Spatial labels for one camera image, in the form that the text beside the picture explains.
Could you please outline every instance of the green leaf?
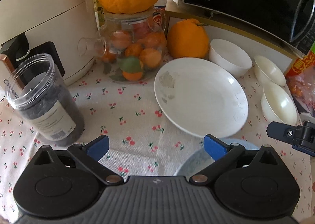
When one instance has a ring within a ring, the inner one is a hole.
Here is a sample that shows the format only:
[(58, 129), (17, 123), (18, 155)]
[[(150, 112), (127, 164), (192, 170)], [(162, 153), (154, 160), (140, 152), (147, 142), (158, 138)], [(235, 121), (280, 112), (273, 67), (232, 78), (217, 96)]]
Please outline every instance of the green leaf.
[(122, 75), (111, 75), (109, 76), (112, 80), (118, 81), (118, 82), (125, 82), (126, 79)]
[(137, 73), (142, 71), (140, 60), (135, 56), (119, 59), (118, 65), (122, 71), (127, 73)]
[(105, 75), (109, 74), (111, 72), (111, 64), (108, 62), (104, 62), (104, 70), (103, 73)]
[(122, 76), (122, 70), (120, 68), (115, 70), (115, 75)]

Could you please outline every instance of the cherry print tablecloth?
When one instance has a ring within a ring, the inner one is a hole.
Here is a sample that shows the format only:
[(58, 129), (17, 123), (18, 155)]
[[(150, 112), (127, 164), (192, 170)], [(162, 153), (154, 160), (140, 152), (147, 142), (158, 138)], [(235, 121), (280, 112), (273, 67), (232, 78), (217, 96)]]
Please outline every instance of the cherry print tablecloth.
[[(81, 80), (69, 87), (85, 118), (85, 130), (79, 142), (88, 143), (100, 134), (108, 135), (110, 150), (100, 163), (124, 178), (128, 175), (173, 175), (191, 154), (203, 147), (202, 139), (185, 134), (164, 116), (155, 100), (153, 81), (152, 78), (136, 84), (112, 82), (103, 74), (103, 65), (95, 64)], [(260, 106), (262, 86), (253, 69), (238, 81), (248, 98), (249, 115), (244, 127), (233, 137), (257, 146), (271, 144), (277, 150), (300, 187), (301, 197), (294, 217), (297, 220), (309, 217), (310, 157), (267, 137), (268, 121)], [(7, 102), (2, 103), (1, 108), (0, 214), (14, 222), (18, 210), (12, 189), (43, 141)]]

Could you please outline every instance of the stacked paper cups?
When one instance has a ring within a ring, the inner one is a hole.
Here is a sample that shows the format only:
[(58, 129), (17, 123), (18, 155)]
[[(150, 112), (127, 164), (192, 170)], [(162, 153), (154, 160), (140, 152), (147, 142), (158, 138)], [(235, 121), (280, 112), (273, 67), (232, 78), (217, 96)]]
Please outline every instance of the stacked paper cups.
[[(158, 0), (158, 1), (155, 3), (154, 6), (165, 10), (166, 3), (167, 3), (167, 0)], [(155, 12), (154, 12), (154, 14), (153, 14), (153, 20), (154, 20), (157, 24), (159, 24), (159, 25), (161, 24), (161, 15), (160, 15), (160, 12), (158, 12), (158, 11), (155, 11)]]

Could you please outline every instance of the white bowl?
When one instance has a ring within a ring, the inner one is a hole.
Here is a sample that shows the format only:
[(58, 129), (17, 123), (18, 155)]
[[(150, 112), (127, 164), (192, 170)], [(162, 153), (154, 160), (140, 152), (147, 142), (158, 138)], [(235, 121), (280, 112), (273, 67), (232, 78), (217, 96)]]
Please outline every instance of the white bowl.
[(209, 60), (224, 68), (235, 78), (243, 76), (253, 65), (242, 48), (223, 39), (211, 41)]
[(264, 85), (261, 109), (269, 122), (296, 124), (297, 113), (293, 101), (286, 91), (275, 83), (269, 82)]
[(255, 56), (255, 75), (257, 80), (262, 84), (273, 82), (285, 86), (286, 81), (282, 71), (271, 60), (264, 56)]

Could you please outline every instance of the glass teapot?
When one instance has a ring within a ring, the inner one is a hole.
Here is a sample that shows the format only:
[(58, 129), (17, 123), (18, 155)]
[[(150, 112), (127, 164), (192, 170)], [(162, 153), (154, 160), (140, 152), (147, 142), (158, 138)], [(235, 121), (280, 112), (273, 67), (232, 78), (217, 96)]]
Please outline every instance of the glass teapot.
[[(159, 26), (153, 11), (161, 13)], [(158, 7), (136, 14), (105, 13), (105, 24), (95, 38), (81, 38), (79, 55), (94, 55), (105, 63), (117, 62), (116, 81), (139, 81), (154, 74), (166, 52), (165, 12)]]

